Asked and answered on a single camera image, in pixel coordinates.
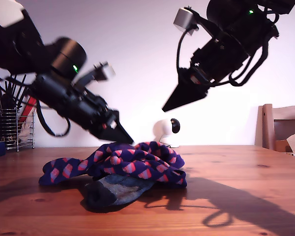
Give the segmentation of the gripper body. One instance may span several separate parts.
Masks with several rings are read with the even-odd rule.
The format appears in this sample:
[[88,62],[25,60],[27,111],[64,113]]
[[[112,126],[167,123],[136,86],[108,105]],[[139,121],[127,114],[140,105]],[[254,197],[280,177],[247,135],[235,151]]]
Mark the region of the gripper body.
[[190,66],[206,76],[207,80],[219,82],[242,66],[246,52],[233,38],[213,38],[203,48],[193,53]]

